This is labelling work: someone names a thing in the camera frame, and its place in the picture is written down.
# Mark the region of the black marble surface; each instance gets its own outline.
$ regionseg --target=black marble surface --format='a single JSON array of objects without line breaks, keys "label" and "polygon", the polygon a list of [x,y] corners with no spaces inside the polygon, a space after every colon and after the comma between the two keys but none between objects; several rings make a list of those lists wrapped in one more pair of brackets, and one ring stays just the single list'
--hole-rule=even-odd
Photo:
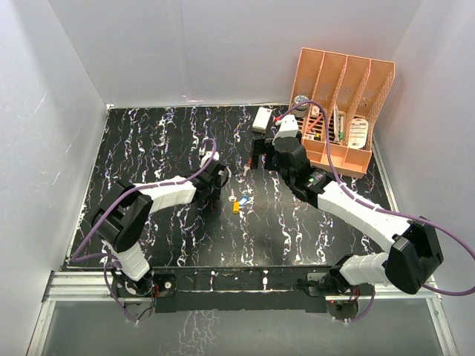
[{"label": "black marble surface", "polygon": [[[273,116],[286,107],[270,107]],[[180,205],[149,217],[140,244],[152,266],[332,265],[348,253],[379,252],[361,232],[331,214],[294,198],[277,173],[259,167],[243,176],[257,106],[128,108],[110,111],[82,216],[96,207],[116,179],[156,182],[184,175],[199,165],[203,138],[217,141],[220,160],[233,173],[221,201]],[[344,180],[364,197],[389,208],[372,158],[363,179]],[[228,197],[251,198],[239,214]],[[89,231],[80,221],[72,252]],[[85,253],[108,251],[100,238]],[[64,268],[98,268],[90,260]]]}]

